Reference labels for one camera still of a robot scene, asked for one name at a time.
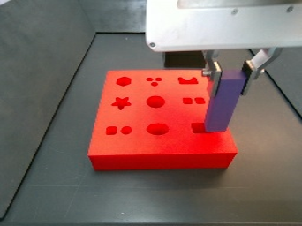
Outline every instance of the purple block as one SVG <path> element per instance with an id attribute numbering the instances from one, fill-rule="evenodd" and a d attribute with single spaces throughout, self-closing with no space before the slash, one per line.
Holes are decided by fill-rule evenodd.
<path id="1" fill-rule="evenodd" d="M 204 127 L 207 132 L 227 129 L 247 76 L 240 70 L 223 71 L 216 96 L 210 98 Z"/>

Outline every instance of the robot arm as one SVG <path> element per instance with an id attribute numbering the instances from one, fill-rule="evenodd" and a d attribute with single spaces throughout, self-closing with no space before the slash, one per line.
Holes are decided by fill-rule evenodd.
<path id="1" fill-rule="evenodd" d="M 247 94 L 251 81 L 279 56 L 282 48 L 302 46 L 300 15 L 302 0 L 147 1 L 145 43 L 149 48 L 157 52 L 205 50 L 208 132 L 227 129 L 239 95 Z M 240 71 L 230 75 L 222 70 L 215 61 L 219 49 L 254 48 L 262 50 L 243 63 Z M 227 78 L 234 88 L 224 87 Z"/>

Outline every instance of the shape sorter puzzle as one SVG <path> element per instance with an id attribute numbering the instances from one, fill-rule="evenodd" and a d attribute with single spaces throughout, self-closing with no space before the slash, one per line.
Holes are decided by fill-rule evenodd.
<path id="1" fill-rule="evenodd" d="M 197 70 L 109 71 L 88 157 L 95 170 L 226 168 L 231 132 L 205 132 L 207 78 Z"/>

